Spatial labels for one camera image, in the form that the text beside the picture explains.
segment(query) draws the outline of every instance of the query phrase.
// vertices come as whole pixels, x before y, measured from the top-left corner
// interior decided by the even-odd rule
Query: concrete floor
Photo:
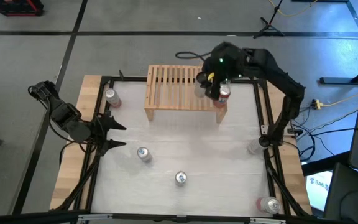
[[[80,0],[43,0],[44,16],[4,17],[0,30],[71,31],[81,5]],[[358,14],[358,1],[351,1]],[[308,3],[285,0],[282,11],[298,12]],[[81,31],[249,31],[262,28],[260,16],[272,14],[273,7],[261,0],[222,1],[88,1]],[[274,25],[286,32],[358,32],[343,3],[317,3],[296,17],[278,15]],[[0,215],[11,212],[15,195],[29,162],[44,109],[26,88],[41,80],[55,80],[65,53],[68,36],[0,36]],[[92,36],[77,37],[64,76],[60,96],[74,103],[83,75],[144,76],[148,64],[199,65],[197,60],[178,60],[175,52],[210,51],[222,41],[243,47],[266,48],[278,64],[306,86],[303,106],[313,98],[330,103],[358,93],[358,87],[321,86],[322,76],[353,77],[358,74],[358,38],[306,37],[211,37],[211,36]],[[358,97],[343,104],[311,111],[305,126],[312,128],[338,117],[358,105]],[[297,119],[302,121],[306,113]],[[324,130],[354,126],[356,115]],[[335,154],[348,151],[352,132],[322,136]],[[311,144],[307,138],[298,146]],[[58,153],[64,141],[48,131],[23,212],[42,212],[49,208],[58,174]],[[312,161],[330,154],[317,143]]]

